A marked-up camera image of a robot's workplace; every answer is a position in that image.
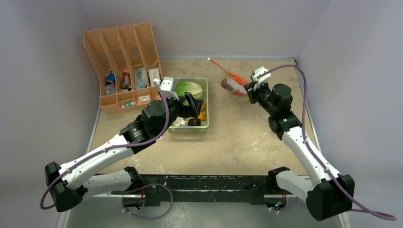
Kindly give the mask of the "fake red bell pepper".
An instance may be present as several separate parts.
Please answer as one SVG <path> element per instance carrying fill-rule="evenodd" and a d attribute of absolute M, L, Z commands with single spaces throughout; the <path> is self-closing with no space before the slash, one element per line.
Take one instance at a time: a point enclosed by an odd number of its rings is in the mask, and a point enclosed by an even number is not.
<path fill-rule="evenodd" d="M 244 86 L 236 84 L 233 88 L 235 95 L 237 96 L 248 96 L 248 93 Z"/>

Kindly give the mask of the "clear zip top bag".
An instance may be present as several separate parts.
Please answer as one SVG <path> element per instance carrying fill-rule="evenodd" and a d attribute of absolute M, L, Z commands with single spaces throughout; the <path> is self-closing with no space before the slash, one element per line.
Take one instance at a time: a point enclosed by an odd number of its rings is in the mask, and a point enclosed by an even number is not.
<path fill-rule="evenodd" d="M 228 86 L 230 87 L 230 90 L 228 90 L 228 91 L 230 91 L 233 95 L 235 95 L 233 88 L 235 87 L 236 84 L 242 85 L 242 86 L 246 86 L 249 84 L 249 82 L 246 79 L 231 73 L 230 71 L 228 71 L 227 69 L 222 67 L 220 64 L 218 64 L 211 58 L 208 57 L 207 60 L 212 62 L 214 65 L 216 65 L 220 70 L 222 70 L 227 75 L 226 79 L 227 79 Z"/>

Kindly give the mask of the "fake purple onion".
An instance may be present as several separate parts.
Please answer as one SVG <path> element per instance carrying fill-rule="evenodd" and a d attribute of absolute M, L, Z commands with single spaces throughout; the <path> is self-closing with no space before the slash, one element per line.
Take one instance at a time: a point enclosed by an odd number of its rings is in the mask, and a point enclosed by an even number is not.
<path fill-rule="evenodd" d="M 228 86 L 228 83 L 227 83 L 227 79 L 226 79 L 226 78 L 224 78 L 224 79 L 221 80 L 221 87 L 224 88 L 224 89 L 226 89 L 226 90 L 230 90 L 230 87 Z"/>

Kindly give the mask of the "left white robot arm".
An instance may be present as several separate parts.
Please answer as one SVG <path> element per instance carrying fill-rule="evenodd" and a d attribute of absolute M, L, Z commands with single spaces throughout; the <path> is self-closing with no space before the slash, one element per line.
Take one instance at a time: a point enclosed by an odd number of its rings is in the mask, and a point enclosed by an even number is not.
<path fill-rule="evenodd" d="M 99 185 L 91 178 L 109 165 L 130 157 L 153 145 L 178 118 L 197 118 L 205 106 L 204 99 L 189 92 L 178 99 L 154 100 L 136 119 L 97 149 L 71 162 L 50 162 L 45 166 L 47 189 L 41 209 L 64 212 L 77 206 Z"/>

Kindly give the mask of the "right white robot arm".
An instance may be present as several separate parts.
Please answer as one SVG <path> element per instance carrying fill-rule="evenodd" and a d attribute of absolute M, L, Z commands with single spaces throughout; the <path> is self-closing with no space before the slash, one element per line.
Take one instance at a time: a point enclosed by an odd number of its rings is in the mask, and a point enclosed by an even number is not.
<path fill-rule="evenodd" d="M 291 111 L 291 89 L 276 84 L 269 89 L 267 83 L 255 88 L 255 82 L 245 85 L 251 104 L 258 103 L 268 112 L 269 126 L 278 138 L 294 153 L 309 179 L 305 180 L 283 166 L 268 172 L 267 188 L 272 193 L 286 190 L 306 203 L 311 216 L 322 221 L 350 211 L 355 182 L 329 164 L 318 149 L 310 146 L 311 140 L 302 128 L 301 121 Z"/>

